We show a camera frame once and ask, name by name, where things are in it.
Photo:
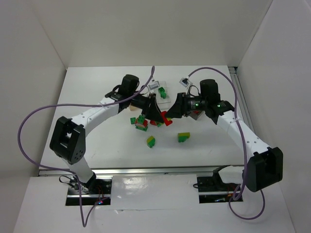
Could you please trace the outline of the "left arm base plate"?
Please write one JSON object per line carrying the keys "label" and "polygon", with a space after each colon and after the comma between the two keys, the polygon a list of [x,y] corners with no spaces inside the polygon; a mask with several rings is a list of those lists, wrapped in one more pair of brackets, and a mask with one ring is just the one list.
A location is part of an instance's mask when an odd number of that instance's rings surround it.
{"label": "left arm base plate", "polygon": [[[78,183],[75,177],[61,175],[59,182],[65,184],[68,188],[66,197],[66,206],[79,206],[79,190]],[[81,197],[83,206],[92,206],[95,202],[99,202],[98,205],[110,205],[111,204],[111,189],[112,189],[112,177],[101,177],[97,179],[95,187],[90,189],[85,186],[81,186]]]}

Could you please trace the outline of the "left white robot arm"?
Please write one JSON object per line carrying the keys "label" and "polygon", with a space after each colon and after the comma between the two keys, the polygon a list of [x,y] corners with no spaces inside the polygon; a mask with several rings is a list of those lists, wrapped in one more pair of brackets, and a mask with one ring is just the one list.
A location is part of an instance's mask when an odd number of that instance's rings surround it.
{"label": "left white robot arm", "polygon": [[138,77],[125,75],[122,83],[107,93],[97,107],[92,107],[71,118],[62,116],[56,122],[50,149],[68,165],[88,190],[100,185],[84,158],[86,137],[93,129],[130,105],[141,109],[141,114],[146,119],[163,122],[161,111],[156,103],[156,94],[150,93],[144,96],[138,93],[138,85]]}

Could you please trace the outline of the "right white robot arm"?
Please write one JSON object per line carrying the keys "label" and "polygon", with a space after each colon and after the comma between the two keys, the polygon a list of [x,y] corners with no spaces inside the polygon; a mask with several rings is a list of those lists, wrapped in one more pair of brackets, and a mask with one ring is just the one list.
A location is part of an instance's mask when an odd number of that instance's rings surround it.
{"label": "right white robot arm", "polygon": [[218,84],[213,79],[200,81],[200,94],[178,93],[174,105],[165,114],[168,118],[188,117],[193,111],[203,111],[246,155],[246,167],[223,166],[214,170],[219,183],[244,184],[257,192],[283,178],[283,153],[270,147],[244,123],[226,100],[221,100]]}

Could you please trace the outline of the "yellow green red lego stack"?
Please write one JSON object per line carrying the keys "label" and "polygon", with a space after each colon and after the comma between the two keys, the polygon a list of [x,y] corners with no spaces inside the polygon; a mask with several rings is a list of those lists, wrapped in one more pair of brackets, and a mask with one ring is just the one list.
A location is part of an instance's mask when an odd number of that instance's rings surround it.
{"label": "yellow green red lego stack", "polygon": [[178,133],[177,134],[177,141],[178,143],[183,143],[186,140],[190,138],[190,133],[189,132],[184,132],[184,133]]}

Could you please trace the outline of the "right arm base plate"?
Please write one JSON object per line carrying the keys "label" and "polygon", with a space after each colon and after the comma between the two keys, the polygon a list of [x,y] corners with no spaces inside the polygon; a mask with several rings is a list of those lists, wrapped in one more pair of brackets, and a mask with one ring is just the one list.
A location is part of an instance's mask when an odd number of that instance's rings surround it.
{"label": "right arm base plate", "polygon": [[211,175],[197,177],[197,183],[192,186],[198,190],[200,204],[229,202],[238,184],[223,182],[219,172],[227,167],[221,166],[214,169]]}

